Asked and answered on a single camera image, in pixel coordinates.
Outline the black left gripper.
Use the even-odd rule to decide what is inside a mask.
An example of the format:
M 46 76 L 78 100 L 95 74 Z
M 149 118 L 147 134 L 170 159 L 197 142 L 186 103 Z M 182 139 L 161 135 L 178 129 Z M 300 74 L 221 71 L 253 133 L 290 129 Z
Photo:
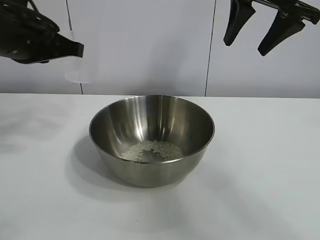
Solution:
M 0 56 L 20 64 L 82 58 L 84 45 L 60 35 L 59 26 L 32 0 L 0 2 Z

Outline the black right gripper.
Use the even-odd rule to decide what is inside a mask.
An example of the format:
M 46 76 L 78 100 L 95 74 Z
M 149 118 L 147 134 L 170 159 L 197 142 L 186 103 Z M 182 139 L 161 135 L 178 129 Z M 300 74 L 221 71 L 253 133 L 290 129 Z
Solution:
M 231 46 L 247 21 L 256 13 L 253 0 L 231 0 L 229 19 L 223 41 Z M 303 20 L 318 23 L 318 9 L 301 0 L 255 0 L 254 2 L 278 10 L 274 21 L 258 46 L 262 56 L 277 45 L 300 32 L 305 27 Z

